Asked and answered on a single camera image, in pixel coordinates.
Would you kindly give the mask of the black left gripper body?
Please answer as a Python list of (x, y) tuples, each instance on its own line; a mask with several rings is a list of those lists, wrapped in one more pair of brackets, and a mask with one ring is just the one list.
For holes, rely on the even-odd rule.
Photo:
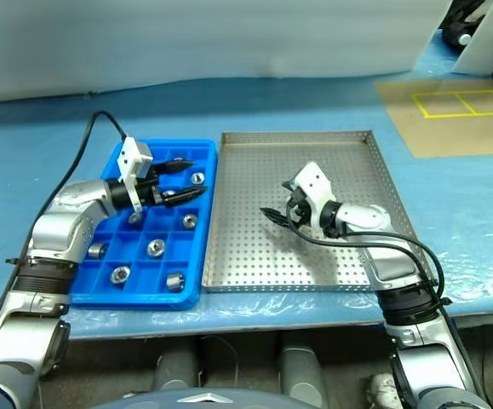
[(137, 180), (137, 194), (141, 205), (161, 205), (163, 203), (163, 197), (158, 185), (158, 167), (154, 164), (148, 169), (143, 178)]

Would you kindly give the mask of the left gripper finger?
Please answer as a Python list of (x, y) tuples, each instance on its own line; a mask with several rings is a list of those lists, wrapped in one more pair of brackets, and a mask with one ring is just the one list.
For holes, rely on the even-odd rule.
[(174, 158), (169, 161), (155, 164), (154, 171), (156, 173), (179, 173), (193, 165), (194, 162), (190, 159)]
[(207, 187), (189, 187), (179, 192), (165, 191), (162, 193), (163, 205), (167, 207), (183, 205), (202, 196), (206, 191)]

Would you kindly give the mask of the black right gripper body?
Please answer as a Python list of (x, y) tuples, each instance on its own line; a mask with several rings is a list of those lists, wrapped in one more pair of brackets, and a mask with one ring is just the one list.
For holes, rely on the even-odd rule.
[(295, 189), (291, 192), (287, 200), (287, 209), (298, 217), (297, 220), (291, 220), (296, 228), (311, 227), (311, 206), (307, 202), (306, 194), (301, 189)]

